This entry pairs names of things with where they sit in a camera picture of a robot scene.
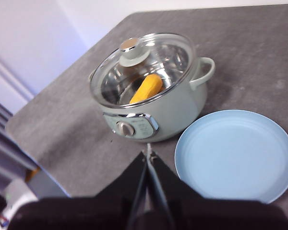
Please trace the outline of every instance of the blue plate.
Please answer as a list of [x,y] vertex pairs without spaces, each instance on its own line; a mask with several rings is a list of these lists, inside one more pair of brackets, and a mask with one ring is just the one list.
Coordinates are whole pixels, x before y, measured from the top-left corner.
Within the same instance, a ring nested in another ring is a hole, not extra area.
[[183,132],[175,166],[203,197],[270,203],[288,188],[288,135],[257,113],[215,112]]

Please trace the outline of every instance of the yellow corn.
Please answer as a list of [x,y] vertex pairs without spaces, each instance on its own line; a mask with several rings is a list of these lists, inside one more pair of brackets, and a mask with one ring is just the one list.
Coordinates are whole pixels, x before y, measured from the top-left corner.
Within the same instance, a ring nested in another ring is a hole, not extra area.
[[138,90],[135,92],[129,103],[136,103],[155,96],[157,93],[160,92],[162,85],[162,79],[158,75],[148,75],[144,79]]

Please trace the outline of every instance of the gray table surface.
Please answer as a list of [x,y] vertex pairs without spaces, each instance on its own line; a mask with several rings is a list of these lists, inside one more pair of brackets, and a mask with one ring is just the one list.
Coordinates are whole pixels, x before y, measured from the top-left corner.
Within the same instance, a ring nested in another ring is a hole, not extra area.
[[[88,75],[124,39],[155,32],[185,35],[198,56],[216,62],[200,116],[250,110],[273,119],[288,133],[288,5],[135,13],[7,124],[8,134],[69,195],[95,195],[145,148],[110,131],[92,100]],[[153,144],[173,171],[178,138]],[[274,203],[288,216],[288,190]]]

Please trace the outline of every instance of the lid rim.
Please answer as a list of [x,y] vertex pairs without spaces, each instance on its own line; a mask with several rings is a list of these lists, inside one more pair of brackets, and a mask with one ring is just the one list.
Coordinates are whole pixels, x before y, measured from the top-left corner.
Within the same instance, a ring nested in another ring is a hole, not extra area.
[[[196,55],[196,52],[195,52],[195,49],[194,49],[194,46],[193,46],[193,43],[192,41],[184,36],[184,35],[180,35],[180,34],[176,34],[176,33],[151,33],[151,34],[146,34],[142,37],[140,37],[140,39],[145,39],[145,38],[149,38],[149,37],[152,37],[154,35],[177,35],[179,37],[182,37],[184,38],[187,42],[188,42],[188,45],[191,49],[191,53],[192,53],[192,60],[189,61],[188,63],[188,66],[187,68],[185,69],[185,71],[183,72],[183,74],[181,75],[181,77],[177,80],[176,83],[172,84],[170,87],[164,89],[162,92],[158,93],[157,95],[153,96],[153,97],[150,97],[146,100],[143,100],[143,101],[139,101],[139,102],[136,102],[136,103],[132,103],[132,104],[113,104],[113,103],[102,103],[99,98],[94,94],[93,90],[92,90],[92,87],[90,87],[91,89],[91,94],[92,94],[92,97],[94,98],[94,100],[100,104],[101,106],[104,106],[106,108],[110,108],[110,109],[127,109],[127,108],[135,108],[135,107],[139,107],[141,105],[145,105],[145,104],[148,104],[152,101],[155,101],[157,99],[159,99],[160,97],[162,97],[163,95],[167,94],[168,92],[170,92],[174,87],[176,87],[177,85],[179,85],[187,76],[188,74],[190,73],[190,70],[191,68],[196,64],[194,61],[198,60],[198,57]],[[111,54],[109,54],[98,66],[97,68],[90,74],[90,84],[92,84],[92,81],[93,81],[93,78],[94,78],[94,75],[96,73],[96,71],[103,65],[103,63],[112,55],[114,54],[115,52],[117,51],[120,51],[120,48],[114,50]]]

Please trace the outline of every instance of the wall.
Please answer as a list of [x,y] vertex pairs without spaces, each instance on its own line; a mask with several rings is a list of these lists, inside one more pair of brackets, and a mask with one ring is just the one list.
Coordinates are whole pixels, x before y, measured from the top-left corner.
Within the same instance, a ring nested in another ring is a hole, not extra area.
[[0,103],[16,113],[87,50],[53,0],[0,0]]
[[0,0],[0,103],[16,113],[127,15],[288,0]]

